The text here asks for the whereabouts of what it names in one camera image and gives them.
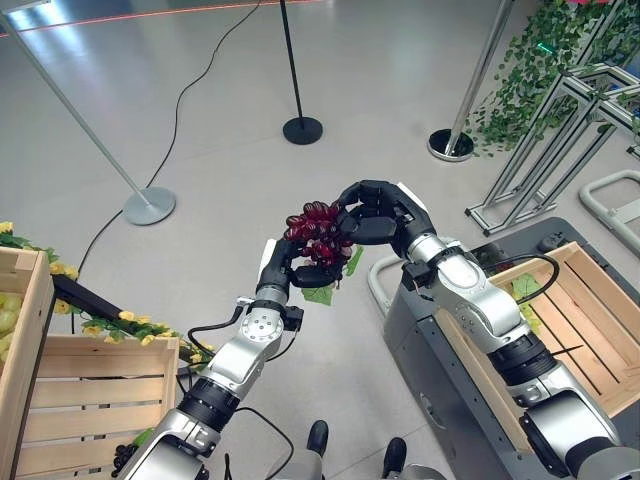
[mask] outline black cable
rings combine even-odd
[[[213,357],[215,356],[215,353],[204,347],[199,341],[197,341],[193,334],[196,332],[208,332],[209,330],[218,330],[220,328],[229,327],[238,321],[238,319],[240,318],[240,314],[242,314],[242,310],[243,308],[238,305],[233,311],[231,320],[229,320],[228,322],[218,323],[217,325],[206,325],[204,327],[193,327],[187,332],[187,337],[189,337],[191,343],[193,343],[196,347],[205,352],[207,355],[211,355]]]
[[[182,380],[180,380],[180,375],[176,375],[176,380],[178,381],[178,386],[180,387],[180,390],[182,390],[182,394],[186,395],[187,391],[184,389],[184,386],[182,385]]]
[[[275,477],[277,474],[279,474],[282,469],[284,467],[287,466],[287,464],[289,463],[289,461],[291,460],[291,457],[293,457],[293,454],[295,452],[295,448],[293,447],[293,442],[291,440],[289,440],[289,437],[287,437],[284,432],[282,432],[282,430],[280,430],[278,427],[276,427],[272,422],[269,421],[269,419],[267,417],[265,417],[264,415],[262,415],[260,412],[258,412],[257,410],[251,408],[251,407],[241,407],[238,408],[236,410],[236,413],[238,412],[242,412],[243,410],[246,410],[248,412],[251,412],[255,415],[257,415],[258,417],[260,417],[267,425],[269,425],[271,428],[273,428],[276,432],[278,432],[280,434],[280,436],[282,438],[285,439],[285,441],[289,444],[289,448],[291,449],[291,451],[289,452],[289,455],[287,456],[287,458],[285,459],[284,462],[282,462],[282,465],[280,465],[278,467],[278,469],[273,472],[271,475],[269,475],[267,478],[265,478],[265,480],[271,480],[273,477]]]
[[[291,338],[291,341],[289,342],[289,344],[284,348],[284,350],[282,350],[279,353],[276,353],[273,357],[267,359],[267,362],[270,362],[271,360],[275,360],[276,358],[280,358],[282,355],[284,355],[285,353],[287,353],[287,350],[289,350],[291,348],[291,345],[293,345],[293,342],[295,341],[296,337],[298,336],[298,332],[300,331],[300,328],[298,328],[294,333],[293,333],[293,338]]]
[[[231,458],[228,453],[224,454],[224,480],[233,480],[231,477]]]
[[[167,150],[167,153],[165,154],[164,158],[162,159],[162,161],[160,162],[160,165],[158,165],[158,168],[156,168],[155,172],[153,173],[153,175],[151,176],[151,180],[149,180],[149,182],[146,185],[146,188],[150,187],[151,184],[155,181],[156,177],[158,176],[158,174],[160,173],[160,171],[162,170],[162,168],[164,167],[165,163],[167,163],[167,160],[169,159],[169,155],[171,155],[171,152],[173,151],[173,147],[175,146],[176,143],[176,138],[178,137],[178,111],[180,109],[180,102],[182,101],[182,97],[184,96],[184,94],[187,92],[187,90],[189,90],[191,87],[193,87],[196,83],[198,83],[200,80],[202,80],[211,70],[211,67],[213,66],[213,60],[215,59],[218,51],[220,50],[220,47],[222,46],[222,44],[224,43],[224,41],[227,39],[227,37],[236,29],[238,28],[240,25],[242,25],[251,15],[253,15],[253,13],[260,7],[260,5],[262,4],[262,0],[258,0],[258,2],[256,3],[256,5],[244,16],[242,17],[240,20],[238,20],[231,28],[229,28],[224,35],[222,35],[222,37],[220,38],[220,40],[218,41],[218,44],[216,45],[216,47],[213,50],[213,53],[211,54],[211,59],[209,60],[209,64],[207,65],[207,68],[205,68],[204,72],[202,72],[198,77],[196,77],[195,80],[193,80],[192,82],[190,82],[187,86],[185,86],[182,91],[180,92],[180,94],[178,95],[178,99],[176,100],[176,107],[175,107],[175,116],[174,116],[174,122],[173,122],[173,135],[171,137],[171,142],[169,144],[169,149]],[[93,236],[93,239],[91,240],[91,242],[89,243],[89,246],[87,247],[87,249],[84,252],[84,255],[82,256],[82,260],[80,261],[80,265],[78,267],[78,276],[80,275],[80,273],[82,272],[82,268],[84,267],[84,264],[87,261],[87,257],[89,256],[89,253],[91,252],[91,250],[93,249],[93,246],[95,245],[95,243],[98,241],[98,239],[102,236],[102,234],[104,233],[104,231],[109,228],[109,226],[115,221],[116,218],[118,218],[120,215],[122,214],[122,210],[119,210],[118,212],[116,212],[110,219],[109,221],[107,221],[107,223],[105,223],[102,228],[100,230],[98,230],[98,233],[96,233]],[[71,314],[71,333],[75,333],[75,317],[74,314]]]
[[[541,254],[537,254],[537,253],[527,253],[527,254],[524,254],[524,255],[516,255],[515,257],[507,258],[506,260],[502,260],[502,261],[500,261],[498,263],[494,263],[493,265],[489,265],[487,267],[483,267],[483,270],[495,270],[496,268],[498,268],[498,267],[500,267],[502,265],[505,265],[507,263],[518,262],[520,260],[531,260],[531,259],[536,259],[536,258],[539,258],[540,260],[545,260],[546,262],[549,262],[551,264],[551,266],[553,267],[553,273],[551,274],[551,278],[547,281],[547,283],[545,283],[543,286],[541,286],[538,290],[536,290],[533,293],[530,293],[529,295],[525,295],[524,297],[520,298],[519,300],[516,300],[516,303],[518,305],[521,305],[523,303],[526,303],[526,302],[529,302],[529,301],[533,300],[538,295],[544,293],[557,280],[558,275],[560,275],[560,265],[558,264],[558,262],[554,258],[551,258],[548,255],[541,255]]]

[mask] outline gray floor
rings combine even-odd
[[[177,193],[175,213],[145,228],[117,220],[96,245],[82,282],[182,331],[226,320],[233,299],[252,293],[265,239],[281,234],[284,218],[306,201],[333,200],[360,178],[405,182],[424,199],[439,231],[470,246],[482,243],[463,210],[480,200],[506,157],[444,164],[429,156],[425,138],[452,122],[497,3],[324,0],[291,6],[305,111],[325,126],[321,141],[308,147],[281,137],[294,103],[279,10],[261,8],[185,99],[176,149],[157,181]],[[533,2],[516,3],[505,39],[522,28],[532,8]],[[168,146],[177,92],[243,13],[62,27],[26,39],[124,167],[145,183]],[[8,39],[0,40],[0,65],[0,217],[77,264],[129,192]],[[491,87],[488,82],[483,90]],[[576,198],[587,181],[638,167],[624,153],[627,144],[612,139],[561,197],[555,214],[638,285],[638,259]],[[331,426],[327,478],[375,477],[386,443],[397,435],[408,441],[408,460],[453,479],[385,348],[382,319],[366,287],[367,267],[388,252],[367,249],[331,308],[292,294],[292,304],[306,309],[304,329],[246,403],[300,446],[308,426],[325,418]],[[68,325],[55,319],[53,330],[66,332]],[[230,333],[207,339],[219,345]],[[212,465],[219,467],[230,452],[235,477],[260,478],[284,450],[267,427],[239,414]]]

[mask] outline metal frame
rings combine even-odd
[[[640,184],[640,171],[622,170],[607,177],[586,184],[580,189],[580,200],[585,207],[622,241],[636,256],[640,257],[640,237],[626,224],[640,217],[640,198],[621,207],[608,208],[598,202],[591,192],[611,185],[623,178],[635,180]]]
[[[605,81],[619,88],[604,94],[599,93],[588,84],[594,80]],[[511,158],[483,202],[466,209],[465,213],[482,227],[486,236],[489,236],[555,208],[554,202],[558,195],[593,158],[613,132],[617,128],[631,132],[633,115],[617,101],[623,93],[640,95],[640,80],[617,66],[601,63],[591,67],[578,67],[558,76],[532,117],[527,135],[518,142]],[[510,187],[538,142],[535,128],[538,119],[550,110],[556,100],[567,96],[578,100],[580,106],[565,120],[519,183],[515,187]],[[560,180],[550,187],[548,193],[544,193],[541,187],[595,118],[601,118],[611,126],[599,131]],[[492,221],[485,210],[505,201],[515,203],[502,219]]]

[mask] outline grape bunch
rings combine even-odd
[[[118,476],[120,470],[124,468],[129,459],[134,453],[136,453],[136,450],[138,450],[138,446],[133,443],[126,446],[118,445],[116,447],[116,458],[113,459],[113,466],[116,467],[116,469],[111,472],[112,478],[116,478]]]
[[[336,219],[340,207],[324,202],[306,203],[303,213],[287,218],[284,238],[302,245],[300,254],[315,265],[340,272],[351,257],[353,242],[342,237]]]

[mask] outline grape leaf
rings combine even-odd
[[[138,435],[133,440],[132,443],[139,448],[139,447],[142,446],[142,444],[144,442],[146,442],[149,439],[149,437],[151,436],[152,433],[153,433],[153,428],[147,428],[144,432],[142,432],[140,435]]]
[[[519,300],[540,288],[540,284],[529,273],[525,273],[524,275],[516,278],[511,282],[511,285],[513,286],[513,293],[511,295],[516,300]],[[527,320],[527,323],[529,324],[529,327],[531,327],[533,333],[536,335],[540,333],[540,325],[542,324],[542,321],[538,315],[536,315],[536,312],[531,308],[531,305],[529,305],[528,302],[520,305],[520,312]]]
[[[356,253],[354,253],[351,260],[347,262],[347,273],[345,274],[347,277],[350,277],[356,271],[356,267],[358,266],[358,262],[360,261],[363,251],[364,248],[362,245],[356,245]]]
[[[302,295],[307,302],[321,303],[327,307],[331,306],[331,299],[333,298],[333,290],[331,287],[321,288],[303,288]]]

